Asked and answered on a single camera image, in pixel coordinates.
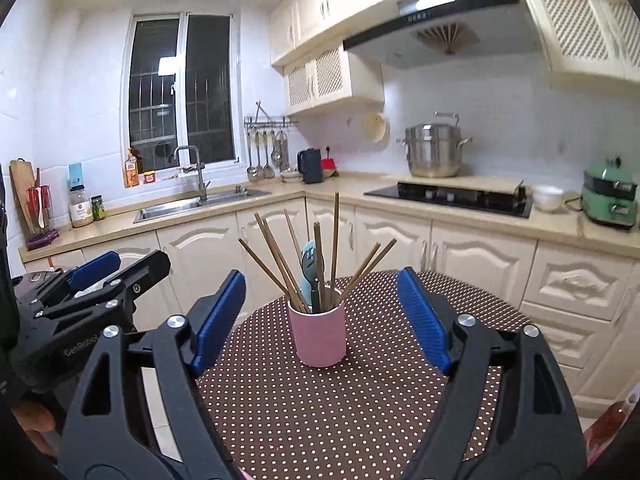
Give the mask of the person's left hand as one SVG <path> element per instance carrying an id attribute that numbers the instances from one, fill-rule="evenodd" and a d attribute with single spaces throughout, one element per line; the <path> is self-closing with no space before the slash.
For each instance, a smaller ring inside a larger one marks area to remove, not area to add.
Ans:
<path id="1" fill-rule="evenodd" d="M 41 453 L 58 457 L 58 451 L 44 437 L 55 430 L 55 419 L 44 406 L 30 401 L 20 401 L 14 405 L 12 413 L 26 436 Z"/>

